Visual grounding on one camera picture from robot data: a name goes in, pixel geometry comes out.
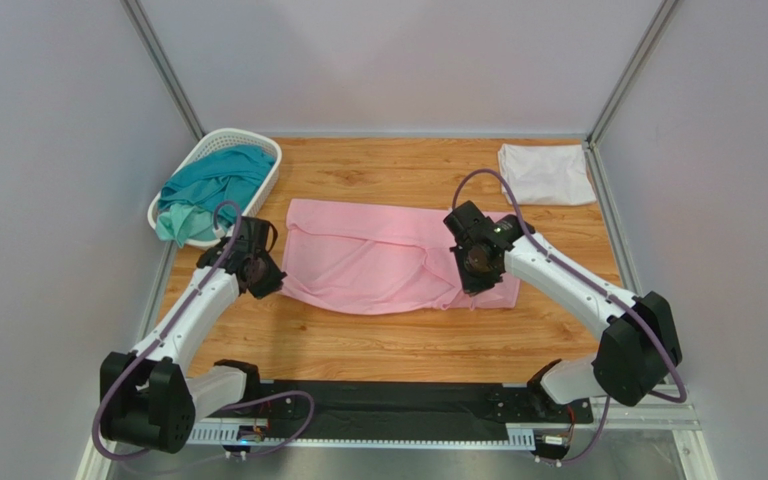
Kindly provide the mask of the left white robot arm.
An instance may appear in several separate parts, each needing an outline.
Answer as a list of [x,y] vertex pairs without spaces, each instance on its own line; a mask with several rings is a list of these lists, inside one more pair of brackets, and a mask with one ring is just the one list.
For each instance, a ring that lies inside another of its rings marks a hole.
[[109,440],[176,453],[201,420],[260,394],[259,369],[251,363],[219,360],[205,374],[186,374],[218,318],[240,296],[262,299],[282,288],[286,275],[271,256],[277,238],[272,223],[241,217],[231,235],[201,255],[162,321],[131,350],[105,358],[92,423],[95,447]]

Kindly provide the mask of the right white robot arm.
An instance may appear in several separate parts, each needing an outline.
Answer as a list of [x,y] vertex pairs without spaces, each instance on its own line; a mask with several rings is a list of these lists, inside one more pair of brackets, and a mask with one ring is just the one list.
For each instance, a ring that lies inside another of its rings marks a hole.
[[564,307],[597,339],[595,353],[553,361],[531,378],[542,400],[565,405],[604,396],[632,407],[675,373],[682,351],[660,294],[638,295],[600,278],[514,214],[494,221],[468,201],[443,223],[454,237],[451,251],[466,294],[488,292],[511,276]]

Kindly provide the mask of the pink t shirt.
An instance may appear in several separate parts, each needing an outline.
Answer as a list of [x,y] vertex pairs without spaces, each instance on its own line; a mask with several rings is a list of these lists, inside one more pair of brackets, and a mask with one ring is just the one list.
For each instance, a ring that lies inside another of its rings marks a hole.
[[504,275],[463,292],[444,210],[294,199],[286,218],[285,296],[325,310],[385,315],[420,309],[510,309],[520,282]]

